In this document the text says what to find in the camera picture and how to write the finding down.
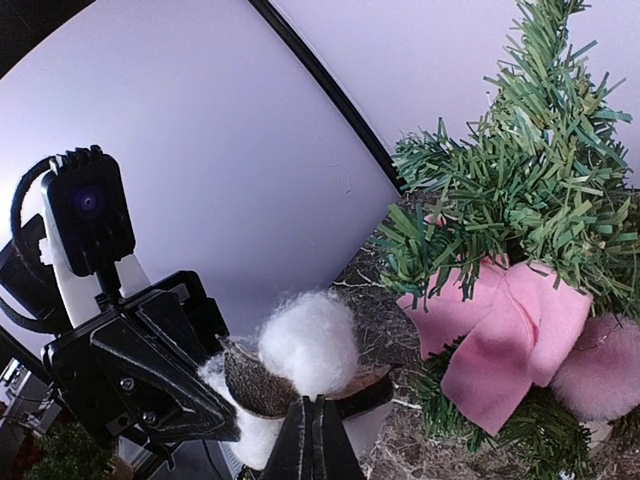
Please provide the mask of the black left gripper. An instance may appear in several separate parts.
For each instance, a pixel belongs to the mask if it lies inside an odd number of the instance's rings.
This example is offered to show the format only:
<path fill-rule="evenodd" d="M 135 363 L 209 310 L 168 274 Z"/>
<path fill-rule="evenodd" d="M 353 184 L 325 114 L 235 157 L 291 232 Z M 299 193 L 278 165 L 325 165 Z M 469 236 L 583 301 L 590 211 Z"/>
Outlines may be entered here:
<path fill-rule="evenodd" d="M 237 410 L 198 375 L 228 329 L 194 271 L 178 271 L 45 346 L 64 405 L 100 444 L 236 441 Z"/>

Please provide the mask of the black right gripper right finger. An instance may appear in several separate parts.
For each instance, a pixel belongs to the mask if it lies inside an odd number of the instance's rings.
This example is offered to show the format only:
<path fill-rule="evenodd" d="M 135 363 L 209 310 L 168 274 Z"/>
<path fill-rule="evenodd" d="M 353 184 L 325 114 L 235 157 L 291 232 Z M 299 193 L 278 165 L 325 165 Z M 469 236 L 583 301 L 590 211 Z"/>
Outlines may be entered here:
<path fill-rule="evenodd" d="M 324 396 L 313 406 L 312 445 L 313 479 L 365 479 L 337 407 Z"/>

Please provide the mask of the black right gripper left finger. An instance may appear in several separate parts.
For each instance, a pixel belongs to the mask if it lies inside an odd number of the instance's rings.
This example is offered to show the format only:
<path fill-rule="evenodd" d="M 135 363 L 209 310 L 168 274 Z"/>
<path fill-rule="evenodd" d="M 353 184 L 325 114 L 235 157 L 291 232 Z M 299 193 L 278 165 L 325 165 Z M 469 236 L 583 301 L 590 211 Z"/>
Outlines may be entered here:
<path fill-rule="evenodd" d="M 287 412 L 272 453 L 262 471 L 265 480 L 313 478 L 313 414 L 308 397 L 294 402 Z"/>

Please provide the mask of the white cotton boll ornament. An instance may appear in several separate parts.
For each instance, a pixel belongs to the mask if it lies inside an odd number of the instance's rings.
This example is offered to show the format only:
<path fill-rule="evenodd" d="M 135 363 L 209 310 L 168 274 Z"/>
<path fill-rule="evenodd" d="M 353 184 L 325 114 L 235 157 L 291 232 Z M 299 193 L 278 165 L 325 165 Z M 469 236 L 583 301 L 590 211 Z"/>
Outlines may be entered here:
<path fill-rule="evenodd" d="M 393 369 L 362 363 L 352 310 L 335 292 L 315 291 L 284 302 L 255 337 L 223 339 L 198 375 L 237 411 L 234 456 L 262 470 L 302 397 L 335 402 L 355 456 L 369 455 L 392 410 Z"/>

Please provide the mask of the pink fabric bow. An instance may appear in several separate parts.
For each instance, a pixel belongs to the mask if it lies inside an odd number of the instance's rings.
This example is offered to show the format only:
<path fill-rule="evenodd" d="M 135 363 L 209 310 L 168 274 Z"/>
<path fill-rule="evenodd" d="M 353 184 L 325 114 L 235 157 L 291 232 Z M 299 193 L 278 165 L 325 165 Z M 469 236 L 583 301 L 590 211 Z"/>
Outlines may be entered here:
<path fill-rule="evenodd" d="M 405 294 L 397 305 L 417 329 L 421 355 L 460 342 L 440 382 L 460 413 L 491 436 L 533 385 L 547 386 L 581 334 L 593 297 L 560 280 L 548 266 L 480 264 L 473 295 L 463 299 L 453 272 L 439 294 Z"/>

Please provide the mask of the pink fluffy pompom ornament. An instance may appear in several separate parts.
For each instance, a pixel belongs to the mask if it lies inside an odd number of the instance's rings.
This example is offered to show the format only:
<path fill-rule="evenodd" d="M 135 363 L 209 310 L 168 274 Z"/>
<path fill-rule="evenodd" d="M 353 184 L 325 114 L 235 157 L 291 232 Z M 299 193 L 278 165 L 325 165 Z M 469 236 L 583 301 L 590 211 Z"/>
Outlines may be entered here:
<path fill-rule="evenodd" d="M 612 421 L 639 406 L 639 324 L 608 314 L 587 320 L 551 389 L 582 421 Z"/>

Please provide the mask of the small green christmas tree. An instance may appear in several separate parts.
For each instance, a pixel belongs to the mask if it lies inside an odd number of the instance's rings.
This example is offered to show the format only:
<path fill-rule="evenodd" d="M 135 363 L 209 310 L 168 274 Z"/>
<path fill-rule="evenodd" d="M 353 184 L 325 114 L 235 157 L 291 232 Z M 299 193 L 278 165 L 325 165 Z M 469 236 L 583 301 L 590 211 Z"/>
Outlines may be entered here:
<path fill-rule="evenodd" d="M 508 59 L 492 80 L 496 96 L 468 139 L 439 126 L 398 143 L 395 168 L 406 189 L 427 202 L 392 206 L 373 239 L 383 255 L 381 283 L 397 298 L 428 299 L 456 272 L 469 299 L 481 262 L 506 257 L 546 265 L 591 294 L 587 320 L 613 314 L 639 324 L 639 194 L 626 183 L 630 167 L 615 138 L 631 116 L 608 106 L 613 86 L 594 81 L 586 49 L 570 43 L 570 19 L 586 7 L 519 2 Z M 555 398 L 553 377 L 531 386 L 491 436 L 441 389 L 459 344 L 421 355 L 416 390 L 428 432 L 465 436 L 471 451 L 515 451 L 530 479 L 590 477 L 589 424 L 629 413 L 582 421 Z"/>

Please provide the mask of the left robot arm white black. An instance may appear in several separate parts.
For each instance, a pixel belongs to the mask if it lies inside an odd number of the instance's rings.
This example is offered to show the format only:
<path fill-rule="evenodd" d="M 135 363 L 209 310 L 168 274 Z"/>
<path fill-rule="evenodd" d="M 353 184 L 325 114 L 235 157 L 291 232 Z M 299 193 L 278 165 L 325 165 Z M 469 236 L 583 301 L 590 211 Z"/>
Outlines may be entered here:
<path fill-rule="evenodd" d="M 12 244 L 1 252 L 1 284 L 31 315 L 54 320 L 58 336 L 36 363 L 100 444 L 239 439 L 236 408 L 197 374 L 228 329 L 196 272 L 178 271 L 78 327 L 52 267 L 29 271 Z"/>

